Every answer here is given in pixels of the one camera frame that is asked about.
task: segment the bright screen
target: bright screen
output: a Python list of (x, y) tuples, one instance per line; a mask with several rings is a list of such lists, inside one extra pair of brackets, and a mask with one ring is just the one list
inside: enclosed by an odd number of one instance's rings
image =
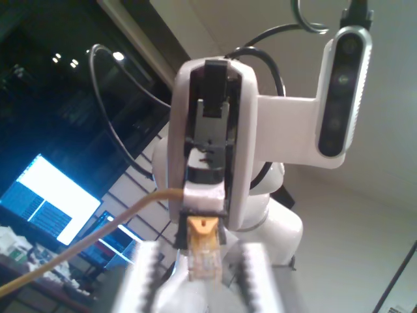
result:
[(0, 200), (69, 245), (100, 205), (100, 201), (38, 155)]

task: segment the ceiling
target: ceiling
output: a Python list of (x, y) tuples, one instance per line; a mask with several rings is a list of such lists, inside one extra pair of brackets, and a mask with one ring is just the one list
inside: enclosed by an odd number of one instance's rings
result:
[[(261, 31), (293, 22), (289, 0), (151, 0), (191, 58), (225, 54)], [(338, 30), (347, 1), (303, 0), (311, 22), (330, 28), (319, 36), (303, 31), (276, 35), (260, 43), (277, 62), (287, 95), (312, 97), (323, 48)], [(390, 207), (417, 210), (417, 1), (373, 0), (373, 55), (355, 138), (342, 167), (302, 167), (331, 183)], [(259, 91), (274, 94), (267, 68), (255, 68)]]

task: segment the black cable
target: black cable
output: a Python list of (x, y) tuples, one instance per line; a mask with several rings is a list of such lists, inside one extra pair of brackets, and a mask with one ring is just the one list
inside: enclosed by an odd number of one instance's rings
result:
[(152, 179), (152, 173), (142, 168), (138, 163), (136, 163), (135, 159), (131, 156), (129, 151), (127, 151), (126, 147), (124, 146), (123, 142), (120, 140), (119, 136), (117, 135), (115, 129), (111, 125), (111, 122), (109, 120), (109, 117), (107, 115), (106, 109), (103, 104), (102, 97), (100, 96), (100, 90), (98, 87), (96, 72), (94, 70), (94, 57), (96, 56), (96, 53), (98, 51), (104, 51), (107, 54), (110, 54), (111, 59), (113, 63), (116, 65), (116, 67), (121, 70), (121, 72), (133, 83), (135, 86), (140, 89), (149, 100), (151, 100), (155, 104), (160, 104), (163, 106), (167, 106), (170, 108), (168, 104), (161, 101), (160, 99), (156, 98), (154, 95), (152, 95), (150, 92), (148, 92), (140, 83), (138, 83), (135, 78), (113, 57), (113, 53), (108, 49), (107, 47), (101, 45), (101, 44), (95, 44), (90, 49), (89, 54), (89, 68), (90, 68), (90, 76), (91, 76), (91, 82), (93, 84), (93, 90), (94, 90), (94, 96), (96, 99), (97, 107), (100, 112), (100, 119), (103, 122), (103, 126), (105, 131), (107, 132), (107, 135), (110, 137), (111, 142), (116, 147), (116, 149), (120, 152), (120, 154), (123, 156), (125, 161), (131, 165), (135, 170), (137, 170), (140, 174), (144, 175), (146, 178)]
[(309, 33), (325, 34), (328, 32), (328, 28), (324, 24), (309, 23), (301, 14), (300, 0), (291, 0), (291, 9), (293, 11), (295, 20), (300, 26)]
[(251, 39), (250, 41), (245, 43), (243, 46), (250, 47), (250, 46), (257, 44), (261, 40), (271, 37), (272, 35), (283, 33), (284, 31), (296, 31), (299, 29), (303, 29), (299, 24), (285, 24), (285, 25), (275, 26), (273, 28), (267, 29), (266, 31), (260, 33), (254, 39)]
[(227, 54), (225, 57), (228, 59), (236, 59), (242, 55), (252, 55), (262, 60), (268, 66), (269, 71), (271, 72), (271, 75), (274, 79), (276, 93), (278, 96), (285, 96), (285, 89), (281, 80), (280, 70), (278, 69), (277, 64), (274, 62), (274, 59), (271, 58), (267, 52), (255, 47), (241, 47)]
[(256, 177), (250, 182), (250, 189), (254, 189), (257, 185), (259, 185), (259, 183), (267, 175), (271, 166), (272, 166), (272, 162), (265, 162), (265, 164), (263, 164), (261, 171), (259, 171), (258, 175), (256, 175)]

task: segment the camera lens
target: camera lens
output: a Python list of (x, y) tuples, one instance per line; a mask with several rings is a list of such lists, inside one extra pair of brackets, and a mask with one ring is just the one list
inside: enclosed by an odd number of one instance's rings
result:
[(354, 87), (355, 72), (349, 67), (337, 68), (332, 76), (332, 92), (335, 95), (344, 95)]
[(358, 43), (353, 38), (348, 38), (342, 45), (342, 50), (346, 54), (353, 54), (358, 47)]
[(337, 117), (333, 117), (331, 120), (329, 120), (327, 127), (329, 130), (337, 131), (340, 129), (340, 126), (341, 126), (340, 119)]

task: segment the black pole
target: black pole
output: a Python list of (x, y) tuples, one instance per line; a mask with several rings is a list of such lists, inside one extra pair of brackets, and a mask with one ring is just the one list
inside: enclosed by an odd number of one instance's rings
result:
[(378, 311), (381, 309), (382, 305), (384, 304), (388, 294), (391, 292), (392, 288), (394, 287), (395, 283), (397, 282), (398, 278), (403, 273), (405, 267), (409, 263), (409, 261), (412, 258), (412, 255), (416, 252), (417, 249), (417, 240), (413, 244), (412, 248), (410, 249), (409, 253), (405, 257), (403, 263), (399, 266), (397, 272), (395, 273), (394, 277), (391, 279), (388, 287), (385, 289), (384, 293), (382, 294), (382, 297), (379, 299), (376, 307), (373, 309), (372, 313), (378, 313)]

